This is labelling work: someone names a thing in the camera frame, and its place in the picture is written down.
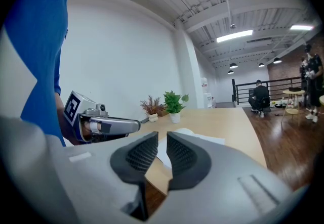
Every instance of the fluorescent light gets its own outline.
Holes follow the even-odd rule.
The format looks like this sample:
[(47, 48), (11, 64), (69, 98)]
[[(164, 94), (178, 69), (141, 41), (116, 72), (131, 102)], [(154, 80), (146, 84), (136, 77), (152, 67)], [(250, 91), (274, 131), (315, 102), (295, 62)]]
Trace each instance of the fluorescent light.
[(278, 63), (281, 63), (281, 62), (282, 62), (282, 60), (279, 59), (279, 58), (275, 58), (274, 61), (273, 61), (274, 64), (278, 64)]
[(310, 31), (313, 29), (314, 26), (309, 26), (309, 25), (293, 25), (290, 30), (304, 30), (304, 31)]
[(225, 41), (225, 40), (231, 40), (231, 39), (234, 39), (234, 38), (239, 38), (239, 37), (243, 37), (243, 36), (252, 35), (252, 33), (253, 33), (253, 30), (232, 33), (232, 34), (229, 34), (229, 35), (219, 37), (219, 38), (216, 39), (216, 41), (217, 42), (222, 42), (222, 41)]

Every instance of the wooden floor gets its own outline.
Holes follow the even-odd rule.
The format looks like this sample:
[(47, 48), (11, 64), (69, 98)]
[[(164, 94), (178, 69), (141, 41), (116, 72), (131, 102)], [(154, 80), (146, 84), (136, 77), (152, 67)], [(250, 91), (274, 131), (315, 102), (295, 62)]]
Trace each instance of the wooden floor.
[[(294, 190), (309, 183), (314, 158), (324, 145), (324, 115), (320, 115), (318, 123), (314, 124), (305, 119), (308, 111), (303, 110), (298, 127), (296, 115), (294, 120), (291, 116), (285, 116), (281, 124), (283, 109), (274, 108), (263, 119), (251, 112), (251, 108), (244, 108), (244, 111), (259, 138), (268, 169)], [(149, 215), (157, 210), (164, 199), (165, 195), (152, 185), (146, 185)]]

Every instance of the white wall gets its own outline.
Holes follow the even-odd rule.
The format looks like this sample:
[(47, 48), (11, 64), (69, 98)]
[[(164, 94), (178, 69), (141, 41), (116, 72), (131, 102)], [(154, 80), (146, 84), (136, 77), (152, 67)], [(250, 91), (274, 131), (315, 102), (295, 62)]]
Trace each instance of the white wall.
[(176, 27), (174, 43), (177, 50), (182, 90), (189, 94), (189, 101), (186, 103), (186, 106), (188, 108), (203, 108), (204, 97), (201, 91), (199, 66), (194, 46), (180, 21), (177, 21)]
[(234, 74), (231, 75), (227, 74), (230, 70), (227, 66), (216, 68), (216, 102), (232, 102), (232, 78), (235, 79), (235, 84), (252, 83), (256, 82), (258, 79), (261, 81), (269, 80), (267, 67), (259, 68), (257, 61), (238, 63), (237, 65), (238, 68), (232, 69)]
[(196, 56), (198, 60), (200, 77), (205, 77), (208, 81), (208, 91), (212, 94), (212, 97), (216, 97), (216, 71), (215, 68), (210, 64), (210, 62), (205, 58), (205, 56), (198, 50), (196, 51)]
[(106, 105), (108, 114), (142, 120), (140, 100), (182, 94), (173, 33), (143, 13), (107, 0), (68, 0), (61, 97), (72, 90)]

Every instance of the wooden table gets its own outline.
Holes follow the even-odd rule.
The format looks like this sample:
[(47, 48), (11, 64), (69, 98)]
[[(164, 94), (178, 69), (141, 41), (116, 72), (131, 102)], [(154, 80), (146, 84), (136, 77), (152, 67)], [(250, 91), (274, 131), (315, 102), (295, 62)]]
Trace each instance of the wooden table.
[[(289, 90), (284, 90), (283, 93), (288, 95), (288, 100), (289, 100), (290, 96), (292, 98), (294, 98), (294, 104), (295, 104), (295, 97), (298, 97), (298, 95), (303, 95), (305, 93), (305, 91), (301, 90), (301, 91), (293, 92), (293, 91), (289, 91)], [(295, 109), (295, 108), (288, 108), (288, 103), (287, 103), (287, 105), (285, 107), (285, 111), (283, 112), (281, 122), (284, 119), (286, 113), (291, 114), (293, 119), (294, 119), (294, 115), (298, 114), (298, 126), (300, 125), (299, 101), (298, 101), (298, 99), (297, 99), (297, 104), (298, 104), (298, 107), (297, 107), (297, 109)]]
[[(170, 116), (159, 117), (156, 122), (142, 124), (141, 129), (132, 133), (158, 131), (158, 139), (167, 135), (167, 131), (188, 128), (196, 134), (224, 138), (225, 145), (240, 150), (267, 167), (259, 139), (242, 108), (184, 109), (180, 123), (171, 123)], [(168, 192), (172, 172), (155, 158), (148, 169), (146, 179), (165, 195)]]

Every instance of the seated person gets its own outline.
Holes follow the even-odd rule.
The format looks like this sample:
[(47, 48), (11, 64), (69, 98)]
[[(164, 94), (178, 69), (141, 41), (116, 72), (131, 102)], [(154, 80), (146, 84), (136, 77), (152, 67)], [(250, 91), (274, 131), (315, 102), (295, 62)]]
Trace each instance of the seated person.
[(249, 103), (252, 106), (252, 111), (256, 112), (260, 108), (262, 99), (269, 97), (269, 90), (267, 87), (262, 85), (260, 80), (257, 80), (257, 87), (254, 89), (253, 96), (249, 98)]

